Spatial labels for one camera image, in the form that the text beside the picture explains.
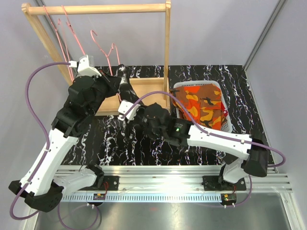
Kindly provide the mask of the black white patterned trousers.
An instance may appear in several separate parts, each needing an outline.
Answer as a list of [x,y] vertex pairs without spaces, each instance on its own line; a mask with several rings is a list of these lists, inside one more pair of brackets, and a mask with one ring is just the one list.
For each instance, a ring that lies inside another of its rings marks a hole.
[[[121,100],[126,100],[128,102],[135,103],[139,99],[139,97],[137,96],[136,92],[134,91],[130,83],[130,78],[128,76],[128,70],[125,65],[123,64],[118,65],[116,69],[116,76],[121,77],[121,82],[119,85],[119,96]],[[135,129],[135,128],[132,128],[132,129],[127,128],[128,122],[129,121],[127,119],[125,119],[122,122],[123,128],[124,128],[124,134],[126,138],[129,138],[132,130]],[[145,129],[135,129],[135,130],[136,130],[136,134],[140,134],[144,138],[148,138],[148,135],[146,134]]]

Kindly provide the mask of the pink wire hanger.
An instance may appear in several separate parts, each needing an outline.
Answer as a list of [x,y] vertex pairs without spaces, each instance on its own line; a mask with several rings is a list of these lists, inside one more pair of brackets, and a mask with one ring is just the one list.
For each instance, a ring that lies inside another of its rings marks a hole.
[[68,53],[68,48],[67,48],[67,44],[66,44],[66,41],[65,40],[62,40],[61,39],[61,36],[59,35],[59,28],[62,28],[62,23],[61,23],[61,20],[60,18],[58,18],[58,22],[57,22],[57,26],[55,26],[53,20],[51,19],[50,15],[48,14],[47,12],[47,9],[46,9],[46,6],[43,5],[43,9],[46,13],[46,16],[47,18],[49,19],[50,21],[50,24],[56,34],[56,38],[58,40],[58,44],[60,46],[60,49],[61,49],[61,52],[62,52],[62,55],[63,55],[63,58],[65,60],[65,62],[69,62],[70,61],[70,57],[69,57],[69,53]]
[[79,41],[79,39],[78,39],[78,37],[77,37],[77,34],[75,33],[75,31],[74,31],[74,29],[73,29],[73,26],[72,26],[72,24],[71,24],[71,22],[70,22],[70,20],[69,20],[69,17],[68,17],[68,14],[67,14],[67,12],[66,12],[66,9],[65,9],[65,7],[62,5],[61,6],[62,7],[62,9],[63,9],[63,12],[64,12],[64,14],[65,14],[65,17],[66,17],[66,24],[67,24],[67,26],[68,26],[68,28],[71,30],[71,33],[72,33],[72,35],[73,35],[73,37],[75,38],[75,40],[76,40],[76,42],[77,42],[77,44],[78,44],[78,46],[79,46],[79,48],[80,48],[80,50],[81,50],[81,53],[83,54],[83,55],[85,55],[85,51],[84,51],[84,49],[83,49],[83,47],[82,47],[82,45],[81,45],[81,43],[80,43],[80,41]]
[[112,43],[109,52],[106,53],[106,52],[102,49],[102,47],[99,45],[99,43],[96,41],[96,39],[95,39],[95,37],[94,37],[94,36],[97,36],[97,33],[96,33],[94,30],[91,30],[91,31],[90,31],[90,34],[91,34],[91,38],[92,38],[92,40],[94,41],[94,43],[97,45],[97,47],[99,48],[99,50],[100,50],[100,51],[105,55],[105,57],[106,57],[106,60],[107,60],[107,63],[108,63],[108,67],[109,67],[109,71],[110,71],[110,76],[109,76],[107,79],[108,79],[108,80],[112,80],[112,83],[115,83],[115,78],[114,78],[114,76],[113,76],[112,66],[111,66],[111,63],[110,63],[109,56],[110,56],[111,52],[112,52],[113,50],[115,50],[115,51],[116,51],[116,55],[117,55],[118,64],[120,64],[120,59],[119,59],[119,54],[118,54],[118,48],[117,48],[117,46],[116,46],[114,43]]

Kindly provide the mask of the orange patterned trousers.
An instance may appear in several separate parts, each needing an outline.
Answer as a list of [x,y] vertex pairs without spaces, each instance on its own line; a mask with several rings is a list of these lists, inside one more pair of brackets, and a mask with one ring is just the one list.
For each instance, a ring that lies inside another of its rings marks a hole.
[[188,114],[191,114],[198,124],[221,130],[228,112],[222,103],[220,88],[213,84],[179,86],[171,89],[170,92],[187,109],[185,112],[176,101],[172,100],[173,105],[178,109],[179,118],[190,121]]

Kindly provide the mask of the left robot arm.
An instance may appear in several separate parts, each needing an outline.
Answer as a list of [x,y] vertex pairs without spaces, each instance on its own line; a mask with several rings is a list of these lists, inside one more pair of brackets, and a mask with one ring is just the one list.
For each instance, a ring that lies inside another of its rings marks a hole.
[[83,188],[101,189],[104,172],[94,164],[62,179],[54,179],[54,175],[68,151],[92,123],[105,98],[118,93],[120,82],[120,77],[107,74],[77,77],[51,124],[44,148],[29,172],[21,180],[12,181],[9,190],[24,198],[29,207],[50,212],[64,196]]

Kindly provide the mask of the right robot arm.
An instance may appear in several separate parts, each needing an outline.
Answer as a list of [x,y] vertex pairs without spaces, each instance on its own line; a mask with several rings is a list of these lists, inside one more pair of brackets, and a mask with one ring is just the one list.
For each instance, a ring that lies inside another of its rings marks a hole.
[[173,146],[205,147],[232,155],[235,159],[225,163],[218,176],[204,176],[202,184],[206,191],[233,190],[246,176],[267,176],[269,150],[262,139],[172,117],[156,103],[149,106],[129,103],[124,109],[122,118],[142,125],[149,138],[162,137]]

